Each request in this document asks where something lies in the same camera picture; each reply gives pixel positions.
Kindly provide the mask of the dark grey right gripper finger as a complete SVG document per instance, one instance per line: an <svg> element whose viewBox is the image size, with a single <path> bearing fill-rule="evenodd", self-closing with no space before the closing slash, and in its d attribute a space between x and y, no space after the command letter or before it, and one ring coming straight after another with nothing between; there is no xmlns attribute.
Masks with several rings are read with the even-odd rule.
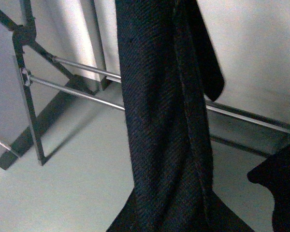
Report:
<svg viewBox="0 0 290 232"><path fill-rule="evenodd" d="M274 197L273 231L290 232L290 144L248 172L247 178Z"/></svg>

